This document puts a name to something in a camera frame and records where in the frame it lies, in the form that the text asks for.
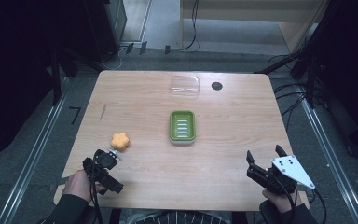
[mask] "person's arm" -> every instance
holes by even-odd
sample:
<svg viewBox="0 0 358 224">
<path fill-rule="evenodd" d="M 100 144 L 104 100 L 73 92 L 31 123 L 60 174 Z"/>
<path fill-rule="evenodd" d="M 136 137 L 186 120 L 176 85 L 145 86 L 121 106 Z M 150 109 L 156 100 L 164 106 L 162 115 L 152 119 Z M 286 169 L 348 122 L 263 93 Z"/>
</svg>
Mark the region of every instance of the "person's arm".
<svg viewBox="0 0 358 224">
<path fill-rule="evenodd" d="M 286 195 L 276 195 L 273 194 L 267 190 L 263 190 L 262 194 L 264 197 L 266 197 L 270 202 L 275 204 L 278 211 L 281 213 L 281 222 L 282 223 L 288 223 L 290 221 L 290 216 L 292 213 L 292 205 L 290 204 L 289 199 L 286 197 Z M 293 202 L 295 202 L 295 215 L 292 219 L 292 224 L 316 224 L 317 221 L 310 213 L 310 210 L 301 202 L 301 198 L 299 195 L 293 193 L 290 195 L 293 199 Z"/>
<path fill-rule="evenodd" d="M 102 185 L 96 185 L 97 191 L 105 189 Z M 46 219 L 38 224 L 72 224 L 80 218 L 87 205 L 91 202 L 90 181 L 84 170 L 76 171 L 69 176 L 62 190 L 62 196 L 54 211 Z"/>
</svg>

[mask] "wooden table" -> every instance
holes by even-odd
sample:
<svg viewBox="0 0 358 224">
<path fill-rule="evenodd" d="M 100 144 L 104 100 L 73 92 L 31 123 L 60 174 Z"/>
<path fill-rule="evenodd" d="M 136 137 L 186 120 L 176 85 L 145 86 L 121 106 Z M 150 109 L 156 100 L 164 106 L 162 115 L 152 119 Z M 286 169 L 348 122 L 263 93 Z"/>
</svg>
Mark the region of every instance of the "wooden table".
<svg viewBox="0 0 358 224">
<path fill-rule="evenodd" d="M 180 43 L 183 19 L 191 19 L 195 0 L 180 0 Z M 329 0 L 200 0 L 197 19 L 273 21 L 279 24 L 290 52 L 298 50 L 310 28 L 324 15 Z"/>
<path fill-rule="evenodd" d="M 171 94 L 174 76 L 198 77 L 200 94 Z M 214 82 L 223 89 L 214 90 Z M 170 142 L 174 110 L 194 112 L 193 145 Z M 131 144 L 109 173 L 124 189 L 101 196 L 100 206 L 256 211 L 265 198 L 246 176 L 246 151 L 263 168 L 277 157 L 277 144 L 292 154 L 269 78 L 259 74 L 101 72 L 62 177 L 82 169 L 83 160 L 109 148 L 111 135 L 120 132 Z"/>
</svg>

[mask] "green soap dish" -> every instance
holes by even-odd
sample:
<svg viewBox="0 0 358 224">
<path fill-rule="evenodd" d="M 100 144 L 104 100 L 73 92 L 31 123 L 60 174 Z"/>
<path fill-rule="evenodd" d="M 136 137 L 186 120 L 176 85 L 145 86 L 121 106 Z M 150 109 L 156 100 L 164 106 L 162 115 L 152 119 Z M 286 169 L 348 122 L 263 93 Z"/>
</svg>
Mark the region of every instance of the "green soap dish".
<svg viewBox="0 0 358 224">
<path fill-rule="evenodd" d="M 171 113 L 170 139 L 177 145 L 190 145 L 196 140 L 196 119 L 188 110 Z"/>
</svg>

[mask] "human hand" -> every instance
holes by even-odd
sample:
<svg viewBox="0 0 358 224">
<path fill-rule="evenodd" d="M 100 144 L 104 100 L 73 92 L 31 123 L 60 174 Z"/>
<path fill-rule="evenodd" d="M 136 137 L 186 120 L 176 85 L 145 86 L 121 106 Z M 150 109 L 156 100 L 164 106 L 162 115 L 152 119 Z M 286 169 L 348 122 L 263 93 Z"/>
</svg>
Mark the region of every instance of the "human hand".
<svg viewBox="0 0 358 224">
<path fill-rule="evenodd" d="M 266 189 L 264 189 L 261 193 L 263 194 L 264 197 L 269 199 L 270 202 L 275 204 L 275 206 L 277 207 L 278 211 L 281 214 L 292 210 L 292 205 L 290 204 L 290 201 L 286 195 L 276 195 L 274 193 L 269 192 Z M 298 207 L 302 204 L 298 192 L 292 193 L 290 194 L 290 196 L 293 199 L 293 203 L 295 203 L 295 207 Z"/>
<path fill-rule="evenodd" d="M 86 171 L 78 170 L 69 176 L 68 181 L 65 183 L 65 188 L 62 190 L 62 194 L 73 194 L 89 203 L 91 202 L 90 184 Z M 96 189 L 97 192 L 100 192 L 106 188 L 101 184 L 97 184 Z"/>
</svg>

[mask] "transparent lid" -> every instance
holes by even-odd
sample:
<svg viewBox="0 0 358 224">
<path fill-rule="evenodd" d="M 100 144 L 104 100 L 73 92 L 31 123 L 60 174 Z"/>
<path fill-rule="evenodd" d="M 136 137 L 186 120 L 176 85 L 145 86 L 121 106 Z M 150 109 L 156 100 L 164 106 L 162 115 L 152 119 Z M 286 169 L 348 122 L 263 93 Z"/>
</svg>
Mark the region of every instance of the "transparent lid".
<svg viewBox="0 0 358 224">
<path fill-rule="evenodd" d="M 171 94 L 198 96 L 200 94 L 200 79 L 197 77 L 172 77 Z"/>
</svg>

